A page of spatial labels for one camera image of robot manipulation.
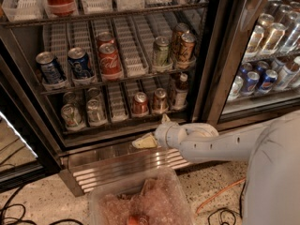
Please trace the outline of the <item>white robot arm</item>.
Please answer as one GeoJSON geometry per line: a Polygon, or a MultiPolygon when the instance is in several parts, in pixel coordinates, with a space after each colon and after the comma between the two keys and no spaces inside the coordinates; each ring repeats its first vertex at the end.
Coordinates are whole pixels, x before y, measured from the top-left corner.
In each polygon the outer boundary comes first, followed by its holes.
{"type": "Polygon", "coordinates": [[[246,161],[243,225],[300,225],[300,112],[225,133],[205,123],[162,122],[132,143],[174,148],[188,162],[246,161]]]}

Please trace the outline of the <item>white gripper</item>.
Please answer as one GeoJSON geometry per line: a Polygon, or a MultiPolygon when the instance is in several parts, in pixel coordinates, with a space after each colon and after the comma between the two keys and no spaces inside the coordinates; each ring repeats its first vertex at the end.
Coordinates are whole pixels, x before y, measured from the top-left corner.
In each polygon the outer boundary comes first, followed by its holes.
{"type": "Polygon", "coordinates": [[[155,148],[158,144],[165,148],[178,148],[186,138],[187,132],[182,126],[170,121],[166,113],[162,114],[162,124],[157,127],[155,137],[152,133],[147,133],[133,141],[132,145],[137,149],[155,148]]]}

